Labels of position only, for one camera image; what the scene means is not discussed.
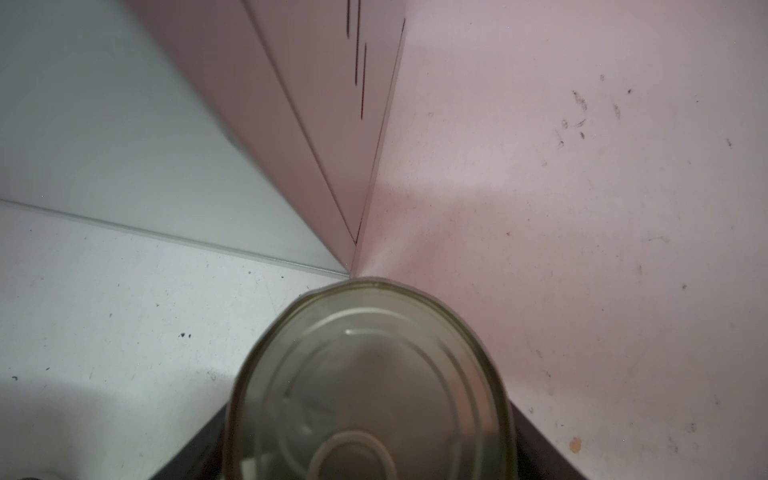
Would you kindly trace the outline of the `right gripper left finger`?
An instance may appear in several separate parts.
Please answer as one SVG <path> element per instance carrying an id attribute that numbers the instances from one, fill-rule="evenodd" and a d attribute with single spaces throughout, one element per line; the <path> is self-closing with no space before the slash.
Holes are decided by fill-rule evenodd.
<path id="1" fill-rule="evenodd" d="M 151 480 L 222 478 L 227 405 L 224 405 Z"/>

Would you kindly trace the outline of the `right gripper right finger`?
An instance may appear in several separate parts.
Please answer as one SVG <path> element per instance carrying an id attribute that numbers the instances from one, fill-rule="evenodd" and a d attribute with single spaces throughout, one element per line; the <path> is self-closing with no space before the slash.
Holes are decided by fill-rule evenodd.
<path id="1" fill-rule="evenodd" d="M 522 480 L 585 480 L 585 476 L 510 403 L 516 431 L 518 476 Z"/>

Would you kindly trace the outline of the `dark blue labelled can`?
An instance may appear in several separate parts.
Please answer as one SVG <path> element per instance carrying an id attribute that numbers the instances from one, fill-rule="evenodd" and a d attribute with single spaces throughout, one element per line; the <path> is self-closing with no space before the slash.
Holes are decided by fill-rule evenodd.
<path id="1" fill-rule="evenodd" d="M 226 410 L 227 479 L 514 479 L 516 434 L 486 348 L 444 303 L 382 278 L 287 306 Z"/>

